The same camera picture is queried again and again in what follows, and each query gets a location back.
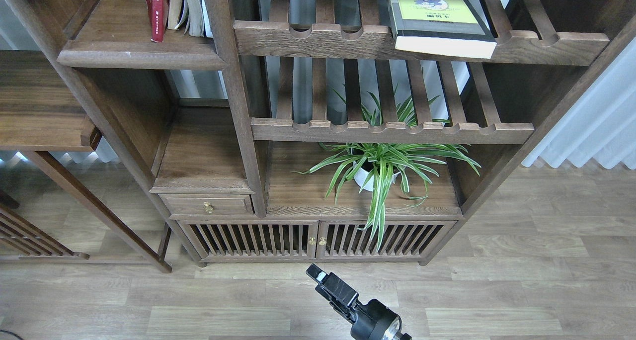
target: brass door knob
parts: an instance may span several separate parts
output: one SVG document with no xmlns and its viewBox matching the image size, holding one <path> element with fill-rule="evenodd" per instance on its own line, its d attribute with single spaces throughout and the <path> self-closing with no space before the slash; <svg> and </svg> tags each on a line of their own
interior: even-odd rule
<svg viewBox="0 0 636 340">
<path fill-rule="evenodd" d="M 205 213 L 214 212 L 214 207 L 211 206 L 211 204 L 209 202 L 203 202 L 203 205 L 205 206 Z"/>
</svg>

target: wooden cabinet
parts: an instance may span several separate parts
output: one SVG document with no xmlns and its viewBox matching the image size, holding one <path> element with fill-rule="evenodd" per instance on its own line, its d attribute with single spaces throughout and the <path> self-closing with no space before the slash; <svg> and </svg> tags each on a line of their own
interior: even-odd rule
<svg viewBox="0 0 636 340">
<path fill-rule="evenodd" d="M 199 263 L 426 263 L 636 36 L 634 0 L 511 0 L 505 8 L 480 0 L 497 48 L 491 60 L 457 59 L 393 49 L 377 0 L 352 1 L 361 21 L 354 26 L 336 23 L 335 0 L 316 0 L 307 25 L 290 23 L 289 0 L 272 0 L 268 20 L 258 0 L 205 1 L 214 39 L 169 30 L 164 43 L 150 43 L 143 0 L 7 0 Z M 264 56 L 280 57 L 275 109 Z M 307 100 L 295 100 L 294 57 L 312 59 Z M 344 122 L 330 120 L 325 97 L 328 59 L 336 58 L 344 59 Z M 362 121 L 357 59 L 375 60 L 383 125 Z M 416 127 L 396 122 L 389 59 L 407 70 Z M 432 122 L 424 60 L 439 75 L 449 125 Z M 457 62 L 468 64 L 463 90 Z M 226 106 L 180 107 L 165 75 L 173 69 L 223 71 L 228 99 L 215 104 Z M 296 117 L 299 103 L 308 120 Z M 471 144 L 483 168 L 477 176 L 449 162 L 416 208 L 394 190 L 387 220 L 396 236 L 375 254 L 368 235 L 355 231 L 368 195 L 345 186 L 351 192 L 334 204 L 324 199 L 328 170 L 293 173 L 327 155 L 316 141 Z M 203 202 L 220 211 L 207 213 Z"/>
</svg>

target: spider plant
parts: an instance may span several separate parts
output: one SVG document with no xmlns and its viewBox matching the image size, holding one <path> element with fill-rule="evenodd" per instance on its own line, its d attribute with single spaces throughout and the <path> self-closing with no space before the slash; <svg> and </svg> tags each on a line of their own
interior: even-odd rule
<svg viewBox="0 0 636 340">
<path fill-rule="evenodd" d="M 337 93 L 338 96 L 346 102 L 346 100 Z M 379 112 L 380 101 L 375 94 L 369 92 L 373 98 L 376 109 L 371 112 L 363 105 L 363 118 L 370 125 L 382 124 L 382 113 Z M 429 105 L 436 100 L 437 97 L 429 100 Z M 415 108 L 413 106 L 413 97 L 407 98 L 404 102 L 397 106 L 397 119 L 404 122 L 410 127 L 417 124 L 415 117 Z M 450 123 L 446 119 L 434 119 L 434 122 Z M 468 150 L 462 145 L 457 144 L 394 144 L 394 143 L 345 143 L 334 145 L 322 145 L 323 148 L 336 152 L 315 166 L 302 172 L 303 174 L 311 174 L 328 165 L 338 165 L 334 172 L 325 198 L 327 198 L 332 190 L 335 190 L 335 202 L 338 203 L 338 196 L 341 188 L 346 181 L 354 179 L 356 173 L 363 168 L 364 164 L 370 164 L 369 173 L 361 185 L 359 192 L 369 183 L 373 183 L 373 195 L 369 208 L 369 215 L 366 225 L 362 228 L 372 228 L 371 239 L 377 234 L 376 252 L 379 251 L 384 239 L 384 222 L 385 222 L 385 201 L 389 194 L 391 184 L 394 183 L 394 174 L 400 176 L 400 189 L 411 200 L 419 200 L 420 202 L 408 205 L 410 207 L 420 206 L 428 197 L 428 186 L 432 184 L 429 174 L 439 174 L 427 164 L 445 164 L 443 158 L 452 158 L 468 163 L 477 174 L 478 168 L 481 166 L 467 156 Z M 411 170 L 419 177 L 425 189 L 425 195 L 420 197 L 409 197 L 409 179 L 406 173 Z"/>
</svg>

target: book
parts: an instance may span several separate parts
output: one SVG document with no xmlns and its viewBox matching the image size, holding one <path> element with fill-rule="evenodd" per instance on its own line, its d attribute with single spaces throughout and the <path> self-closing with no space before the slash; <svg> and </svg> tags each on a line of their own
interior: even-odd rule
<svg viewBox="0 0 636 340">
<path fill-rule="evenodd" d="M 183 14 L 184 0 L 170 0 L 168 8 L 168 29 L 179 29 L 185 18 L 181 18 Z"/>
<path fill-rule="evenodd" d="M 168 22 L 168 0 L 146 0 L 146 4 L 152 30 L 150 40 L 157 43 L 163 42 L 165 25 Z"/>
<path fill-rule="evenodd" d="M 497 43 L 468 0 L 388 0 L 395 49 L 490 59 Z"/>
<path fill-rule="evenodd" d="M 185 0 L 188 3 L 187 28 L 190 36 L 205 36 L 202 0 Z"/>
</svg>

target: book spine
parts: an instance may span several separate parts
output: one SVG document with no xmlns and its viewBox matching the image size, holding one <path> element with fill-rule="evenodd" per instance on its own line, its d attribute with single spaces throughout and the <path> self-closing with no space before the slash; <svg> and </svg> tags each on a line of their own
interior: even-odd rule
<svg viewBox="0 0 636 340">
<path fill-rule="evenodd" d="M 163 42 L 165 24 L 168 19 L 168 0 L 151 0 L 149 10 L 150 26 L 152 28 L 151 40 L 158 43 Z"/>
</svg>

